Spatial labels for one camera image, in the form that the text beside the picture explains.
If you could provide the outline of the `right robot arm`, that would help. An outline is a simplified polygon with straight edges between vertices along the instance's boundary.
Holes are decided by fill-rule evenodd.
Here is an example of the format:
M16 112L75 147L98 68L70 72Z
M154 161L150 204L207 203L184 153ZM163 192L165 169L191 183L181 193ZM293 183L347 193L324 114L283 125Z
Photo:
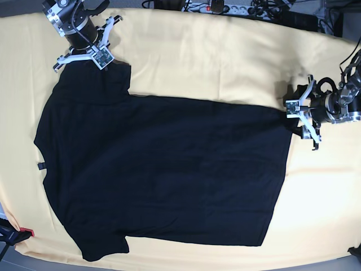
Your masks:
M114 56L109 50L109 35L119 21L120 15L110 16L102 26L96 26L91 17L101 14L110 1L103 1L95 9L85 9L83 1L44 1L43 13L59 36L65 37L70 44L68 53L57 58L53 70L79 61L91 60L100 69L105 69Z

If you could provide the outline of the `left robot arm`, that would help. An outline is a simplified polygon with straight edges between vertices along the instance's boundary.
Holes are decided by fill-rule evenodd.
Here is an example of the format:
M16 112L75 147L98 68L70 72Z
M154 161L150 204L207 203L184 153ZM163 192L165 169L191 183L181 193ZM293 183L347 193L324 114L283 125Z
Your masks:
M360 121L360 48L355 47L346 60L350 63L340 68L338 85L329 77L317 81L309 75L309 83L298 85L293 98L285 101L287 118L301 122L292 133L301 139L313 140L314 151L322 141L323 123Z

